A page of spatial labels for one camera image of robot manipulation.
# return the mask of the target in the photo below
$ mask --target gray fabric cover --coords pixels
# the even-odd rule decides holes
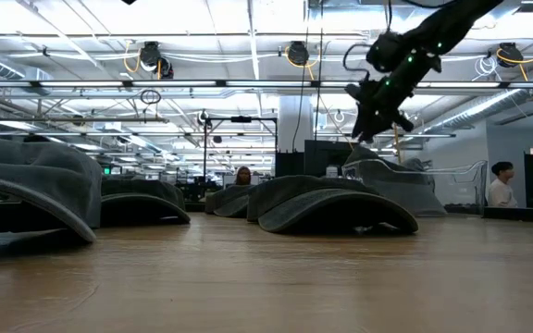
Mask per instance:
[[[433,178],[415,173],[422,172],[422,163],[420,161],[417,163],[417,160],[407,162],[406,165],[415,169],[393,164],[369,149],[357,146],[347,159],[345,167],[356,167],[360,179],[366,186],[376,189],[415,216],[447,215],[445,208],[433,193],[435,185]]]
[[[155,203],[165,207],[168,213],[189,222],[186,214],[182,191],[177,187],[160,180],[105,178],[102,181],[102,212],[112,204],[112,209],[136,210],[141,202]]]
[[[387,222],[403,232],[418,230],[415,219],[408,212],[359,181],[312,176],[281,177],[252,188],[248,220],[257,221],[266,231],[282,232],[305,222],[302,218],[316,210],[343,201],[350,201],[351,204],[343,207],[342,213],[350,213],[351,217],[339,220],[330,216],[325,222],[328,227],[345,222],[354,227]],[[362,204],[368,204],[374,211],[364,211]]]
[[[96,162],[66,145],[0,140],[0,192],[47,210],[87,241],[100,226],[101,179]]]
[[[248,191],[254,185],[232,185],[207,195],[205,212],[222,217],[246,217]]]

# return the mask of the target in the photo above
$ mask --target man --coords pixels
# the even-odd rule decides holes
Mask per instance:
[[[499,162],[490,169],[497,178],[489,186],[489,206],[516,208],[514,191],[507,184],[515,175],[511,162]]]

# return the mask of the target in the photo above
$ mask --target table surface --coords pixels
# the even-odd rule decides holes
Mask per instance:
[[[414,236],[188,226],[0,235],[0,332],[533,333],[533,223],[427,219]]]

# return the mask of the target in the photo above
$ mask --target workstation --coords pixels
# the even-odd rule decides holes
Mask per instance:
[[[533,332],[532,0],[0,0],[0,332],[406,327]]]

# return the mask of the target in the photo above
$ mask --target computer monitor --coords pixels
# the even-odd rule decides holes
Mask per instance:
[[[326,168],[342,167],[353,150],[348,142],[305,141],[304,174],[326,175]]]

